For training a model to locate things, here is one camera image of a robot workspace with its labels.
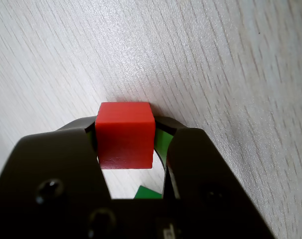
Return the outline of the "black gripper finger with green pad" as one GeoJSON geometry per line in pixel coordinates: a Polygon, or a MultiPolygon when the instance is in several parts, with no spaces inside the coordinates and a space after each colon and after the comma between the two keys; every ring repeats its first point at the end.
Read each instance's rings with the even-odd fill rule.
{"type": "Polygon", "coordinates": [[[273,233],[206,132],[170,117],[156,128],[172,136],[166,163],[180,201],[185,239],[271,239],[273,233]]]}
{"type": "Polygon", "coordinates": [[[110,239],[94,117],[23,137],[0,175],[0,239],[110,239]]]}

